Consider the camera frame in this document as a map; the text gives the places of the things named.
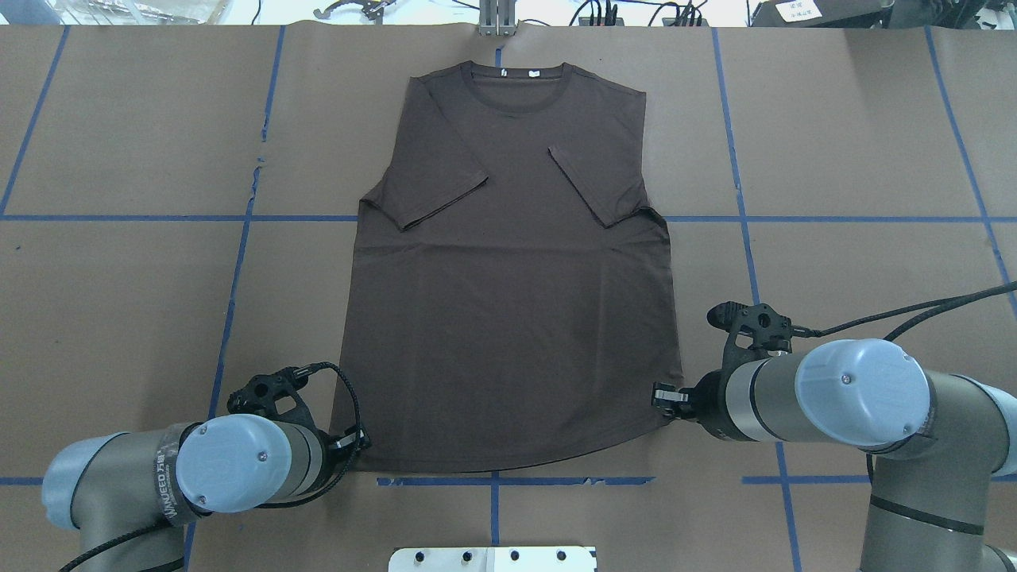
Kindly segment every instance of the dark gray t-shirt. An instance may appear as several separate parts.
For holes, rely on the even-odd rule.
[[[522,467],[666,423],[652,386],[682,377],[645,108],[570,64],[410,80],[354,250],[341,364],[373,441],[360,468]]]

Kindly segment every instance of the white mounting plate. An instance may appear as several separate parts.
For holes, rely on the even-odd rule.
[[[596,555],[593,547],[401,549],[388,560],[388,572],[596,572]]]

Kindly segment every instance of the white bracket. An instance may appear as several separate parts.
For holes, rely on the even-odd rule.
[[[480,0],[481,36],[516,35],[516,0]]]
[[[388,572],[596,572],[593,547],[401,549]]]

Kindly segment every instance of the neckline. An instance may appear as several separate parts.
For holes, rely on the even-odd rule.
[[[564,94],[573,75],[573,66],[569,63],[562,63],[554,67],[513,68],[491,67],[488,65],[481,65],[473,61],[467,61],[461,63],[459,68],[461,72],[460,74],[463,77],[463,83],[466,84],[467,90],[474,97],[474,99],[484,106],[504,113],[533,113],[551,107],[561,98],[562,94]],[[539,72],[539,75],[533,75],[534,72]],[[554,87],[554,92],[539,102],[527,105],[513,105],[498,102],[487,97],[487,95],[485,95],[480,88],[477,87],[476,76],[478,75],[482,77],[496,77],[508,80],[537,79],[537,77],[539,77],[541,80],[556,79],[557,83]]]

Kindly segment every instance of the robotic arm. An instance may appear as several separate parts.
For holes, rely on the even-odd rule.
[[[356,424],[342,437],[315,428],[297,393],[325,367],[347,384],[357,411]],[[279,413],[284,397],[297,406]],[[61,451],[43,478],[43,504],[55,525],[80,530],[87,550],[63,570],[180,569],[185,524],[215,512],[313,500],[370,446],[352,387],[331,363],[256,376],[230,396],[227,408],[231,414],[204,423],[118,433]]]
[[[727,302],[708,320],[728,331],[723,367],[695,388],[658,384],[656,406],[722,440],[841,443],[877,456],[860,572],[1014,572],[1017,554],[983,533],[991,477],[1017,472],[1017,398],[924,370],[884,340],[783,354],[790,321],[765,304]]]

